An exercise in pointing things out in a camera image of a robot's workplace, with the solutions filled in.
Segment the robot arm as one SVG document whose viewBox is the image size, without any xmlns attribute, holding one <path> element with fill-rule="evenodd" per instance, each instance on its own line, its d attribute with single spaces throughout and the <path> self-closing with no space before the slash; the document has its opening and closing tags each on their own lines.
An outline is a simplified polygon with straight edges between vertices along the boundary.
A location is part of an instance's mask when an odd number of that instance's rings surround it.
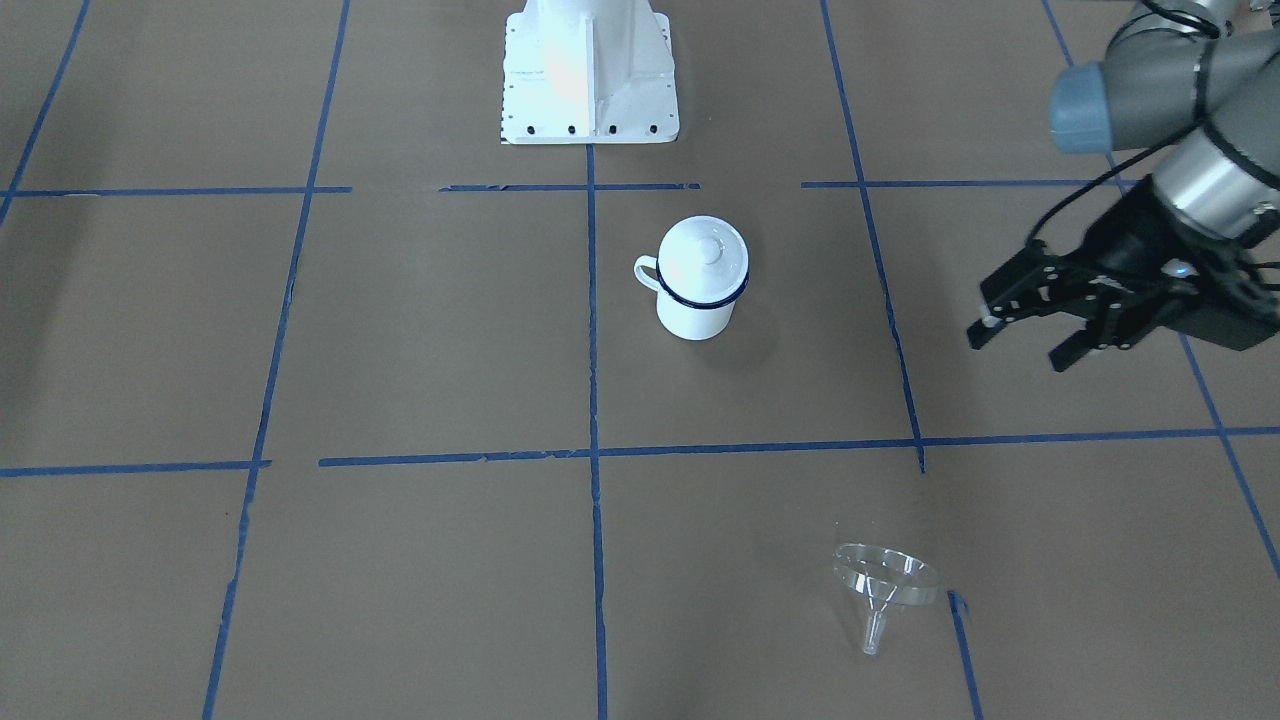
<svg viewBox="0 0 1280 720">
<path fill-rule="evenodd" d="M 1055 82 L 1050 128 L 1064 152 L 1162 160 L 1084 233 L 1050 251 L 1032 228 L 980 283 L 966 332 L 1068 314 L 1083 327 L 1052 348 L 1064 372 L 1167 328 L 1243 351 L 1277 333 L 1277 286 L 1252 250 L 1277 233 L 1277 31 L 1236 36 L 1234 1 L 1139 1 L 1101 61 Z"/>
</svg>

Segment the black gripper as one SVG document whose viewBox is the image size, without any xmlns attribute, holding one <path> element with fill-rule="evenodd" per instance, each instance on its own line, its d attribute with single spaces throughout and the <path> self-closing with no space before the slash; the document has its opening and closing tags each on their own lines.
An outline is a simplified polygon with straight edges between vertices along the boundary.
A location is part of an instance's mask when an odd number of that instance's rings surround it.
<svg viewBox="0 0 1280 720">
<path fill-rule="evenodd" d="M 1130 348 L 1153 329 L 1236 351 L 1277 336 L 1277 299 L 1238 242 L 1201 233 L 1167 208 L 1151 177 L 1094 222 L 1066 255 L 1027 243 L 979 284 L 966 329 L 980 350 L 1014 322 L 1066 313 L 1084 320 L 1048 354 L 1066 372 L 1094 351 Z"/>
</svg>

